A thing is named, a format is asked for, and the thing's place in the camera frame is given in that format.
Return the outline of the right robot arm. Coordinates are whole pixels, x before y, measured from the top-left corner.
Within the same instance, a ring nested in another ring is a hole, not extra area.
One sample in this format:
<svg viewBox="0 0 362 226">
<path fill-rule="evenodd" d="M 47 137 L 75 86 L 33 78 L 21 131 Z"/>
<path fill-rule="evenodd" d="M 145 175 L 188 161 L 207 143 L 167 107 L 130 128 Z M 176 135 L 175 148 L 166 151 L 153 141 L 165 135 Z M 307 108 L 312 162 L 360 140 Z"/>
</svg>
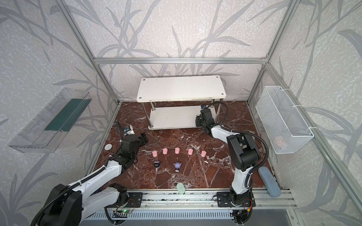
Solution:
<svg viewBox="0 0 362 226">
<path fill-rule="evenodd" d="M 207 135 L 228 145 L 231 160 L 235 166 L 234 179 L 230 188 L 230 202 L 234 206 L 241 206 L 247 198 L 251 197 L 252 174 L 262 167 L 269 157 L 267 143 L 254 133 L 228 129 L 216 123 L 209 108 L 200 110 L 195 123 Z"/>
</svg>

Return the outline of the purple toy with black bow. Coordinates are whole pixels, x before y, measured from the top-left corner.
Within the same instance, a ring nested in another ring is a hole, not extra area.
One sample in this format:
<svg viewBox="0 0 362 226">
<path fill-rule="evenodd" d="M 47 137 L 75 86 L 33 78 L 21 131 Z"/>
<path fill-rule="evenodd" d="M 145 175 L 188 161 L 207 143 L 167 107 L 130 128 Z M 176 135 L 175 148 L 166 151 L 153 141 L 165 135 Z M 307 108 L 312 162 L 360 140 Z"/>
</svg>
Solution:
<svg viewBox="0 0 362 226">
<path fill-rule="evenodd" d="M 176 162 L 176 163 L 174 163 L 173 165 L 174 165 L 174 167 L 175 167 L 175 172 L 179 172 L 180 169 L 181 169 L 182 163 Z"/>
</svg>

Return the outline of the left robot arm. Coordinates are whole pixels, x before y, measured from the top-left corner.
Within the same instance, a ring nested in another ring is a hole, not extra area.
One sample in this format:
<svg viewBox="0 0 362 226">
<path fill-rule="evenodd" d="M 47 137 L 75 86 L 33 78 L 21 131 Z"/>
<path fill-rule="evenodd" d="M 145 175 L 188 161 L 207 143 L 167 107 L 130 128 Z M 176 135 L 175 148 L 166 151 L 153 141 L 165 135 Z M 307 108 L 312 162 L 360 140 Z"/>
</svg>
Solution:
<svg viewBox="0 0 362 226">
<path fill-rule="evenodd" d="M 114 183 L 104 190 L 100 188 L 135 164 L 139 149 L 148 141 L 145 133 L 140 136 L 133 132 L 126 134 L 119 149 L 105 165 L 74 183 L 55 186 L 31 225 L 78 226 L 102 208 L 127 204 L 130 198 L 126 187 Z"/>
</svg>

